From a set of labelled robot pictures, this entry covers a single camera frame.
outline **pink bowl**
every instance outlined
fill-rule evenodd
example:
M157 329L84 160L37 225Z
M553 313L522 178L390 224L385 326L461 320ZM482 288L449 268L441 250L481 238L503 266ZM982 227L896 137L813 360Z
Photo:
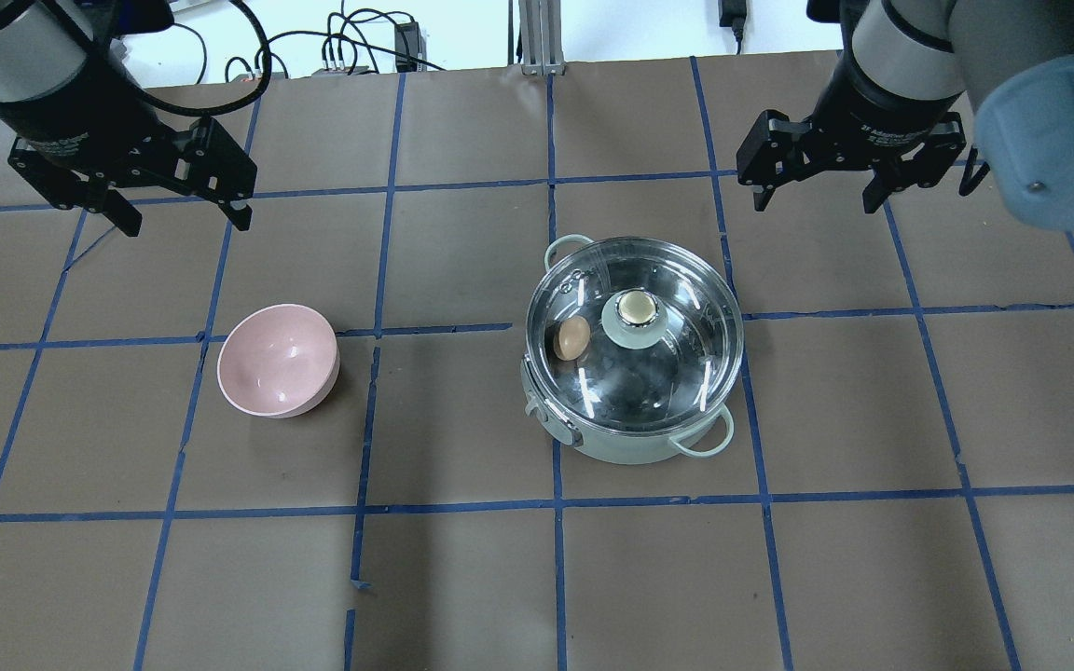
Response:
M238 322L218 353L218 386L235 408L256 417L309 411L337 379L337 339L319 311L271 306Z

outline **pot lid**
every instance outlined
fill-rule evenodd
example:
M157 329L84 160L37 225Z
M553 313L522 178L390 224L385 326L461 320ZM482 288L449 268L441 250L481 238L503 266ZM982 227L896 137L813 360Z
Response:
M527 352L547 398L610 433L661 434L727 399L740 307L719 273L647 237L593 243L550 268L528 306Z

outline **pot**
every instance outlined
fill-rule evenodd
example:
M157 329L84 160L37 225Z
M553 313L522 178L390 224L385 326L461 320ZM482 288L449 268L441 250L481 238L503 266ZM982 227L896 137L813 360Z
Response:
M558 247L584 246L551 266ZM607 463L709 457L731 441L724 402L740 375L740 307L719 273L648 237L560 237L528 305L525 413ZM724 420L717 444L696 442Z

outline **egg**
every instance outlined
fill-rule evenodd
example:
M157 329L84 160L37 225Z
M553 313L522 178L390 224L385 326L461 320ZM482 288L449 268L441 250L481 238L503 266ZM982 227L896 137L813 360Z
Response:
M575 361L583 355L590 341L591 324L576 315L558 324L557 336L554 338L554 354L562 361Z

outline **pot handle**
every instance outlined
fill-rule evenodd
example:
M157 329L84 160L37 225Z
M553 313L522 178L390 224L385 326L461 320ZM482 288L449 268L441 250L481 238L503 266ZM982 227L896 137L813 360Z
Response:
M583 243L583 245L590 245L594 243L594 240L585 235L571 233L569 235L563 235L562 237L558 237L557 240L550 243L549 247L546 247L546 272L549 272L550 264L554 262L554 254L557 253L557 248L562 247L566 243Z
M683 434L670 436L669 444L673 446L678 451L681 451L682 454L692 455L692 457L705 457L706 455L716 455L722 453L722 451L728 447L729 442L731 442L731 437L735 435L735 431L737 431L737 424L735 424L735 421L731 420L731 411L728 409L728 406L721 406L720 417L724 418L724 424L728 425L728 435L724 437L724 440L721 441L719 446L705 451L705 453L700 453L700 451L692 450L679 441L679 438L683 437Z

